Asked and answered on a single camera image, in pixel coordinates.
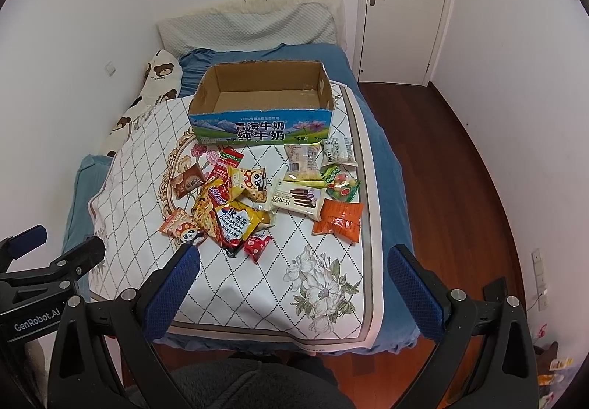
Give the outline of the white grey snack packet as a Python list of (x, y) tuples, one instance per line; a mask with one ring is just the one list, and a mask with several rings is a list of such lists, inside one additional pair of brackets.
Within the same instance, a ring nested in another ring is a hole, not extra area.
[(331, 165), (356, 167), (357, 161), (353, 154), (353, 142), (348, 137), (332, 137), (321, 141), (321, 168)]

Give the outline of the clear bread packet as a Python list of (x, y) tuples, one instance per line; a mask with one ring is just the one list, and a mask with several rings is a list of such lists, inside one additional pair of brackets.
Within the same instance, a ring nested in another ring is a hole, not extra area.
[(320, 166), (317, 158), (321, 152), (320, 144), (286, 145), (286, 174), (285, 181), (295, 184), (317, 185), (321, 178)]

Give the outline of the white power strip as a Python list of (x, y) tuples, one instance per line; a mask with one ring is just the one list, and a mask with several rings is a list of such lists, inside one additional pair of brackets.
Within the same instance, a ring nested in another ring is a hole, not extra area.
[(543, 311), (547, 308), (548, 286), (545, 279), (545, 271), (541, 251), (539, 249), (534, 250), (533, 253), (531, 253), (531, 257), (537, 290), (537, 295), (534, 304), (539, 311)]

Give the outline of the yellow instant noodle packet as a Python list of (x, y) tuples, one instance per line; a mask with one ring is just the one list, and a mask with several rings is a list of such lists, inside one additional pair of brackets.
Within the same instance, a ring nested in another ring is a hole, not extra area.
[(207, 194), (199, 195), (192, 216), (201, 230), (225, 251), (236, 257), (249, 236), (272, 221), (267, 212), (253, 209), (242, 202), (231, 201), (214, 207)]

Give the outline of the green candy bag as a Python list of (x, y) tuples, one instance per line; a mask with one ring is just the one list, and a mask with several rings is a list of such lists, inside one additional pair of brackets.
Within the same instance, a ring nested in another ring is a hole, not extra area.
[(352, 202), (359, 190), (360, 181), (341, 170), (339, 165), (330, 165), (321, 171), (328, 196), (338, 202)]

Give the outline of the brown small snack packet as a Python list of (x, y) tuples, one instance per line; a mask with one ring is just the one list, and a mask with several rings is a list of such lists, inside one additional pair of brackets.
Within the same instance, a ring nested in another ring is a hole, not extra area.
[(198, 163), (193, 164), (171, 180), (172, 190), (179, 200), (205, 183), (204, 174)]

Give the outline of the wall socket plate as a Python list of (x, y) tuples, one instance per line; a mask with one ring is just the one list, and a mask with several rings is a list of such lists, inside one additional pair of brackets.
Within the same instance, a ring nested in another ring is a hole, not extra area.
[(114, 64), (112, 62), (108, 62), (105, 65), (105, 70), (109, 76), (113, 76), (116, 72), (116, 67), (114, 66)]

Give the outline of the small red snack packet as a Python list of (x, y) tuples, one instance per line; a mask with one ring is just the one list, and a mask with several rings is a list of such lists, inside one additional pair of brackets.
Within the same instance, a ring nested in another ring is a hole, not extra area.
[(244, 253), (256, 264), (271, 241), (272, 236), (249, 236), (244, 242)]

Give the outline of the red wrapped snack packet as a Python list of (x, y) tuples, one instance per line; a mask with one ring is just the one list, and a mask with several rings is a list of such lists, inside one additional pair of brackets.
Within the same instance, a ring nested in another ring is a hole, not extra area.
[(207, 182), (207, 196), (216, 208), (230, 202), (229, 165), (215, 165)]

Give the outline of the yellow panda snack bag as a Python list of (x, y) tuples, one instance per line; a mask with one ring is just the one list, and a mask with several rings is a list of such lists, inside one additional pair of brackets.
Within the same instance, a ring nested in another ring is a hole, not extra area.
[(236, 200), (245, 195), (253, 202), (267, 200), (267, 174), (265, 168), (228, 168), (228, 190), (230, 198)]

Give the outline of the white textured pillow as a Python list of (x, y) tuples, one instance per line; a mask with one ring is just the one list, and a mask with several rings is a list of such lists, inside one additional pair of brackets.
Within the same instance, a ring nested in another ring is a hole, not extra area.
[(346, 48), (343, 0), (231, 0), (157, 22), (164, 49), (258, 51), (328, 43)]

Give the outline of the red green snack packet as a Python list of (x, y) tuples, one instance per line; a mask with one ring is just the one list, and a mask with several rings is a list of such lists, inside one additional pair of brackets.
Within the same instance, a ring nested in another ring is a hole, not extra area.
[(224, 147), (220, 151), (218, 164), (223, 167), (237, 168), (241, 164), (243, 157), (244, 155), (241, 152), (231, 147)]

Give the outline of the cardboard milk box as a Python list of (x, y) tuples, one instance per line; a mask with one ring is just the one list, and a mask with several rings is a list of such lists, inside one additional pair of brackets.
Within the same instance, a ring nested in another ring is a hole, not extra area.
[(333, 111), (320, 61), (246, 61), (209, 68), (188, 118), (201, 144), (307, 144), (328, 137)]

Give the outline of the white chocolate stick packet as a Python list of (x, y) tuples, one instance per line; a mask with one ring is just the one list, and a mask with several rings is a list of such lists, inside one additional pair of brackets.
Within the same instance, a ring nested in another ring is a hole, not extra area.
[(272, 191), (272, 205), (277, 209), (307, 216), (315, 222), (321, 220), (325, 189), (279, 181)]

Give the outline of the white door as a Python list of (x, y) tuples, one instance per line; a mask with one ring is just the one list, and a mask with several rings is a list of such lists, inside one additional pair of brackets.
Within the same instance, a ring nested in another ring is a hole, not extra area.
[(359, 0), (353, 70), (361, 82), (425, 85), (453, 0)]

